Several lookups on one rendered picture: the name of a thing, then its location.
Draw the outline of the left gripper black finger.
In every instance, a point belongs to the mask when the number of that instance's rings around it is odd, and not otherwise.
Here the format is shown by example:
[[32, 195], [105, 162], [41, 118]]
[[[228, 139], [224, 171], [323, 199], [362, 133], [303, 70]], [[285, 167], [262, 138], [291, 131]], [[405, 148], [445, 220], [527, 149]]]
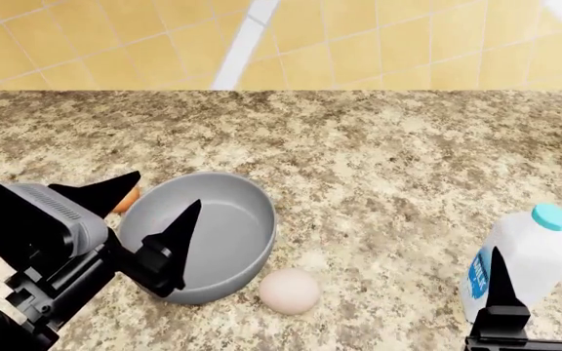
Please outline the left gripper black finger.
[[184, 289], [184, 268], [201, 208], [201, 201], [194, 201], [161, 233], [145, 236], [133, 253], [114, 242], [115, 267], [159, 297]]
[[49, 184], [48, 187], [98, 216], [107, 216], [141, 179], [140, 172], [130, 172], [86, 186]]

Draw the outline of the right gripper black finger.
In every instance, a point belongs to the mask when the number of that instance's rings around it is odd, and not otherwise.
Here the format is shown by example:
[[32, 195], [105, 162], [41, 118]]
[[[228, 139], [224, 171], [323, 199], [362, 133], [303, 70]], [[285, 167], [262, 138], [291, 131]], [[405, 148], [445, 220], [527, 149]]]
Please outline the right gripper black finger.
[[486, 306], [476, 316], [473, 336], [527, 338], [525, 327], [530, 317], [529, 309], [515, 294], [499, 248], [494, 247]]

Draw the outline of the grey round bowl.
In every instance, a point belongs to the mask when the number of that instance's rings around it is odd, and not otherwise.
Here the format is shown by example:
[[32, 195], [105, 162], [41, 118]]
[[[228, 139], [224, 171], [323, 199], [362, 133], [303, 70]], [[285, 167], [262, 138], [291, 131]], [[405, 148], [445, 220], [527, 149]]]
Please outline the grey round bowl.
[[160, 233], [194, 201], [202, 204], [184, 267], [183, 290], [165, 301], [200, 305], [238, 292], [259, 274], [273, 248], [276, 215], [269, 196], [240, 175], [202, 172], [167, 180], [123, 216], [118, 237], [128, 251]]

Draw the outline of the white milk jug blue cap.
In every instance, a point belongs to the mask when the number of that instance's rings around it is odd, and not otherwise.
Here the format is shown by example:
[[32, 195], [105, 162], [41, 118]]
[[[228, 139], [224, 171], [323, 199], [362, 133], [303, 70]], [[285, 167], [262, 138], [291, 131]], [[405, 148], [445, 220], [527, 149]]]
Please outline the white milk jug blue cap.
[[532, 307], [562, 280], [562, 208], [536, 204], [496, 221], [489, 236], [463, 271], [460, 297], [465, 319], [472, 323], [486, 306], [492, 251], [504, 259], [516, 297]]

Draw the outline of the brown egg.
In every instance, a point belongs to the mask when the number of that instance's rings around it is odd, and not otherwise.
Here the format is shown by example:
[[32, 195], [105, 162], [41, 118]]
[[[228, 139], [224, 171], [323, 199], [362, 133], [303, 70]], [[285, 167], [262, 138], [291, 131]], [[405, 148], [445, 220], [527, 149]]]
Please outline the brown egg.
[[141, 192], [138, 186], [134, 186], [130, 192], [116, 205], [112, 210], [113, 213], [122, 214], [125, 213], [132, 205], [138, 200]]

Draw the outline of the white egg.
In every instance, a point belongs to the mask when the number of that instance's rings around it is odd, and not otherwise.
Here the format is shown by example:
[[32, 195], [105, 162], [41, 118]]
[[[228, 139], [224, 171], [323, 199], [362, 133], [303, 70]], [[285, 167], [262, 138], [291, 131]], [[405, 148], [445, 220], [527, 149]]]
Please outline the white egg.
[[259, 285], [261, 302], [283, 315], [300, 315], [312, 309], [320, 298], [316, 280], [298, 268], [273, 271]]

